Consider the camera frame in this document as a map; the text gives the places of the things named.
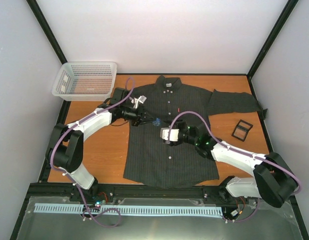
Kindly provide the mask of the blue white brooch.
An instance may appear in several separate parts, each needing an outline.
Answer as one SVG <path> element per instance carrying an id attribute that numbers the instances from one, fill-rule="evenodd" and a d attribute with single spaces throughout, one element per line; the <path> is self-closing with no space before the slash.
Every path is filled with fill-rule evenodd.
<path id="1" fill-rule="evenodd" d="M 154 121 L 152 122 L 152 124 L 153 124 L 154 126 L 159 127 L 159 126 L 161 125 L 161 120 L 160 120 L 159 118 L 156 118 L 156 120 L 154 120 Z"/>

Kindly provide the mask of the dark grey pinstriped shirt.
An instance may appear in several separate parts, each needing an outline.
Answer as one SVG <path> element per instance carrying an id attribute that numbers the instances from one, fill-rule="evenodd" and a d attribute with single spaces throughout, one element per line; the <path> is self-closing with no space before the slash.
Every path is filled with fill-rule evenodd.
<path id="1" fill-rule="evenodd" d="M 147 112 L 161 120 L 129 127 L 129 142 L 123 177 L 147 186 L 169 189 L 188 188 L 219 179 L 214 160 L 201 157 L 194 146 L 169 146 L 160 138 L 161 128 L 169 127 L 182 112 L 196 112 L 206 121 L 209 116 L 262 111 L 249 93 L 209 91 L 183 84 L 178 77 L 159 76 L 155 83 L 136 87 L 132 97 L 145 96 Z"/>

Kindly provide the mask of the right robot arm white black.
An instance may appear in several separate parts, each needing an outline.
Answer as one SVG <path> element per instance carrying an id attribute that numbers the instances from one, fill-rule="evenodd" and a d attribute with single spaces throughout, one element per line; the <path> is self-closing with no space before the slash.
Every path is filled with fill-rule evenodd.
<path id="1" fill-rule="evenodd" d="M 203 158 L 231 165 L 249 174 L 248 178 L 231 177 L 225 191 L 232 197 L 260 198 L 275 208 L 300 189 L 300 182 L 276 152 L 254 153 L 235 147 L 213 136 L 208 125 L 188 125 L 178 120 L 162 128 L 160 137 L 170 146 L 189 144 Z"/>

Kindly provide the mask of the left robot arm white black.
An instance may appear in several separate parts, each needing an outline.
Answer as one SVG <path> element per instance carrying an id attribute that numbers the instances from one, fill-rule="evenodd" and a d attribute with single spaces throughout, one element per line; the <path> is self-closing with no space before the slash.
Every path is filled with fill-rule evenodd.
<path id="1" fill-rule="evenodd" d="M 118 119 L 133 127 L 152 123 L 155 119 L 144 107 L 146 100 L 144 95 L 133 97 L 132 91 L 117 87 L 92 113 L 67 125 L 56 124 L 45 154 L 50 167 L 80 187 L 83 198 L 94 201 L 99 195 L 98 180 L 83 164 L 85 140 Z"/>

